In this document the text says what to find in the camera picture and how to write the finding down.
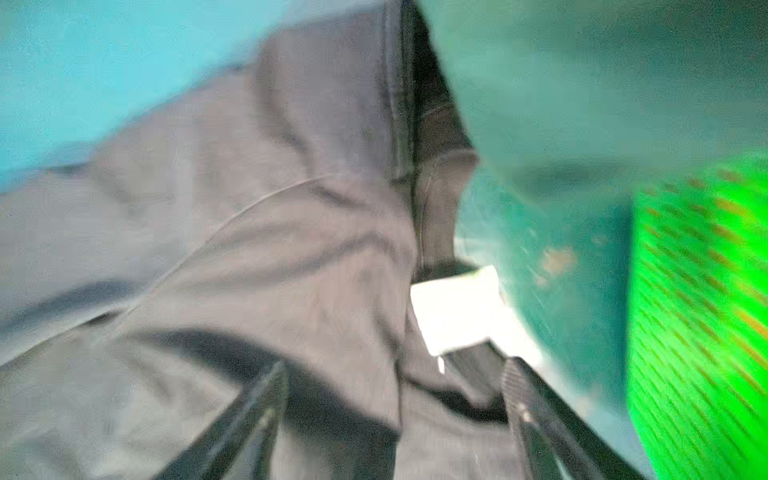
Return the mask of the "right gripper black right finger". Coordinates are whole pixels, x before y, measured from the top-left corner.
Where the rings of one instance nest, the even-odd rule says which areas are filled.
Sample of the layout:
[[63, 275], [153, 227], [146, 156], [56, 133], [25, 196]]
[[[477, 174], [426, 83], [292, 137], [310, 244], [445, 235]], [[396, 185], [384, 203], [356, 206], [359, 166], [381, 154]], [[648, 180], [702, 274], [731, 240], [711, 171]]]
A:
[[522, 358], [505, 361], [502, 397], [525, 479], [640, 479]]

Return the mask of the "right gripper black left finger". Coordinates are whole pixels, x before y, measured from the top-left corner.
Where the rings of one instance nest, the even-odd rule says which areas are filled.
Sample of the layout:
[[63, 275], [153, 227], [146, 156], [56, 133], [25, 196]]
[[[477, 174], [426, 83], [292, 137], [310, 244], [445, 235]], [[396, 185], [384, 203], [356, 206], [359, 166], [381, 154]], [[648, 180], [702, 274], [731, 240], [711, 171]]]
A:
[[267, 479], [288, 399], [283, 362], [259, 372], [158, 479]]

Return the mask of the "black t shirt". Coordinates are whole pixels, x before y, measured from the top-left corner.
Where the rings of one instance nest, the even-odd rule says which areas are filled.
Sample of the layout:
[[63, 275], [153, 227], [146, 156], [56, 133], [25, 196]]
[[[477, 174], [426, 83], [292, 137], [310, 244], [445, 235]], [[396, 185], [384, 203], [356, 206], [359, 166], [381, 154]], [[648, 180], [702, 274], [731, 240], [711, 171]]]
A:
[[502, 400], [411, 304], [435, 133], [466, 159], [411, 1], [256, 57], [1, 197], [1, 475], [158, 479], [259, 372], [267, 479], [519, 479]]

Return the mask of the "bright green plastic basket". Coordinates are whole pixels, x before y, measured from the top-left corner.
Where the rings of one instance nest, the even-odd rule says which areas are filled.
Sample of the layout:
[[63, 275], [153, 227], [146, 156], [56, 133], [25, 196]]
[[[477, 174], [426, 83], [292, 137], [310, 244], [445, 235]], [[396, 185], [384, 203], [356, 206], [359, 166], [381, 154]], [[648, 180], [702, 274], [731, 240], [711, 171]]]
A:
[[767, 156], [634, 200], [627, 402], [660, 479], [767, 475]]

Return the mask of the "dark green t shirt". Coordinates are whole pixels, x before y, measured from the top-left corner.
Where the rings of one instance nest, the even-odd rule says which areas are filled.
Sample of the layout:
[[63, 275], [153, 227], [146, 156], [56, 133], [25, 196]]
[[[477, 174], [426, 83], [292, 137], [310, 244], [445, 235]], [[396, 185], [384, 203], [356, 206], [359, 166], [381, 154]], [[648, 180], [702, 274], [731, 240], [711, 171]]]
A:
[[422, 1], [464, 127], [532, 202], [767, 145], [763, 1]]

